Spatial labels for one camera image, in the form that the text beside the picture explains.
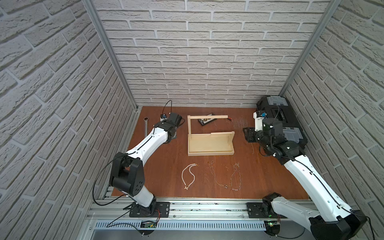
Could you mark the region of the black plastic toolbox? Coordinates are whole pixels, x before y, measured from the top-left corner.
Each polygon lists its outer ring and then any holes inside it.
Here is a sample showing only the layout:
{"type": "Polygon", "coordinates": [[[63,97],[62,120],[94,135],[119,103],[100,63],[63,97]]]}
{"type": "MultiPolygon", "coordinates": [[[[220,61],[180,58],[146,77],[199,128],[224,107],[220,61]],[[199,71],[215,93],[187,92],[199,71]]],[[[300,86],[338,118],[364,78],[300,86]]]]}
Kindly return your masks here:
{"type": "Polygon", "coordinates": [[[265,111],[267,118],[276,118],[283,125],[283,133],[288,141],[294,141],[305,149],[308,139],[295,115],[290,102],[280,96],[264,96],[257,102],[257,110],[265,111]]]}

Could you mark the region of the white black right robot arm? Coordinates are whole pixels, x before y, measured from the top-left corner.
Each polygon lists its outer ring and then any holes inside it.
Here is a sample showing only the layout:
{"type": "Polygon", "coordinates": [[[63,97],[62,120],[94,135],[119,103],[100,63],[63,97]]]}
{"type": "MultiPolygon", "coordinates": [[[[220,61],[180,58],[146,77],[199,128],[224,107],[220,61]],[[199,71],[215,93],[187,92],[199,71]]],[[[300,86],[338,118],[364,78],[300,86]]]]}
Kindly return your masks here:
{"type": "Polygon", "coordinates": [[[282,123],[265,114],[254,114],[255,127],[244,128],[249,143],[259,143],[267,157],[276,158],[301,184],[316,210],[291,202],[278,193],[263,197],[265,217],[284,216],[310,231],[316,240],[349,240],[369,219],[343,201],[311,164],[303,148],[287,140],[282,123]]]}

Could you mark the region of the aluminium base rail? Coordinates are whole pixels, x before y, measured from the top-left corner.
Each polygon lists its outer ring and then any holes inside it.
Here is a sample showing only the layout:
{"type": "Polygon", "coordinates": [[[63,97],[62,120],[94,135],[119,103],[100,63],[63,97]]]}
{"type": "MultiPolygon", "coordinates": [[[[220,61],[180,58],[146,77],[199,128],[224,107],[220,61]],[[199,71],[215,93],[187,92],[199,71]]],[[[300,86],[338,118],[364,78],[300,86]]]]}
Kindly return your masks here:
{"type": "Polygon", "coordinates": [[[277,204],[277,214],[266,217],[260,199],[159,198],[153,214],[141,214],[129,197],[106,197],[91,204],[77,238],[89,240],[96,230],[264,232],[278,217],[302,224],[320,214],[311,200],[277,204]]]}

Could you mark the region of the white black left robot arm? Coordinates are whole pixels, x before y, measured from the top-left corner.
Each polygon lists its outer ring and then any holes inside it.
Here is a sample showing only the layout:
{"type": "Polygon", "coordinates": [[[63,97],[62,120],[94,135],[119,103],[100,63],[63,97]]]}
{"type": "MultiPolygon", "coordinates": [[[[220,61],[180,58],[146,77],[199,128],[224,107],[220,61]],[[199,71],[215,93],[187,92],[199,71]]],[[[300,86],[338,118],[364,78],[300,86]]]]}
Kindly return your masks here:
{"type": "Polygon", "coordinates": [[[154,125],[153,130],[138,145],[126,153],[117,153],[112,160],[109,183],[134,200],[134,217],[151,217],[157,212],[156,197],[145,187],[144,165],[163,144],[177,135],[182,116],[170,113],[154,125]]]}

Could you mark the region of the silver combination wrench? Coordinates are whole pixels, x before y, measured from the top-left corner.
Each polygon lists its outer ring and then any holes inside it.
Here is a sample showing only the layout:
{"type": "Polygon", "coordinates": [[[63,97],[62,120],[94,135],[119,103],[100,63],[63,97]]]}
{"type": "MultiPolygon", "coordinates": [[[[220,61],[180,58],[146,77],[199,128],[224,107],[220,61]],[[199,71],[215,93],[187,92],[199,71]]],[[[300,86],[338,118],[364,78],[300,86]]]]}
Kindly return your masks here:
{"type": "Polygon", "coordinates": [[[148,135],[148,122],[149,122],[149,118],[144,117],[145,137],[148,135]]]}

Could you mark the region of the wooden jewelry display stand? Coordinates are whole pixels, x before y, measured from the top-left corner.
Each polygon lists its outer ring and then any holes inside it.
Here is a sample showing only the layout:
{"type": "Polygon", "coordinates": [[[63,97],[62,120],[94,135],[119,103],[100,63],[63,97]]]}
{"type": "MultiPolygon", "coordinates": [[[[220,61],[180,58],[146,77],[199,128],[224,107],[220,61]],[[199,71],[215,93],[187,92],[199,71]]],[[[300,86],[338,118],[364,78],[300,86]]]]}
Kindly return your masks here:
{"type": "Polygon", "coordinates": [[[209,134],[192,134],[191,120],[227,119],[228,115],[190,116],[188,115],[188,156],[231,156],[234,155],[234,131],[209,134]]]}

